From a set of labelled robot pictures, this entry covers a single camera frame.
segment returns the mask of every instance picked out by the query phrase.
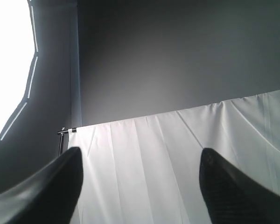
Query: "bright light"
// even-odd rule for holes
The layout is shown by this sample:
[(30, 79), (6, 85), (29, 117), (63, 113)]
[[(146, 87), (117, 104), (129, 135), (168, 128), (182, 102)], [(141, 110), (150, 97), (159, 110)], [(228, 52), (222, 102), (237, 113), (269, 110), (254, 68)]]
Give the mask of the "bright light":
[(27, 0), (0, 0), (0, 132), (24, 96), (34, 53)]

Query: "gray wall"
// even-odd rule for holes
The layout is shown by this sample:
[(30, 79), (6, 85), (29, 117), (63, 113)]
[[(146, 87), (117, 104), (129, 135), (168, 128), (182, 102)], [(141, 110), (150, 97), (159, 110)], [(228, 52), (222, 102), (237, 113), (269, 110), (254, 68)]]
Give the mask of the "gray wall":
[(280, 89), (280, 0), (133, 2), (78, 1), (84, 126)]
[(71, 124), (71, 16), (75, 8), (36, 2), (39, 60), (30, 101), (0, 143), (0, 192), (58, 156), (56, 132)]

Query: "white fabric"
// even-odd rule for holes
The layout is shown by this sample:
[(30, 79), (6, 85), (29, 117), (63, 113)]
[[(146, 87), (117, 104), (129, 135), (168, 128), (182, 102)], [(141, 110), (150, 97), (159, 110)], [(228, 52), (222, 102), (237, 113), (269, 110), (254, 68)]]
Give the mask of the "white fabric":
[(210, 224), (202, 148), (280, 195), (280, 91), (77, 128), (82, 224)]

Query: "white backdrop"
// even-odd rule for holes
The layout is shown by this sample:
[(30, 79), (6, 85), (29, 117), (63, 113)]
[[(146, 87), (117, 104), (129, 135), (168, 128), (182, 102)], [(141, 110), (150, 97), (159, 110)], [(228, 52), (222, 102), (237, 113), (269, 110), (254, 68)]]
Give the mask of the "white backdrop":
[(204, 147), (280, 195), (280, 91), (86, 126), (81, 224), (210, 224), (199, 188)]

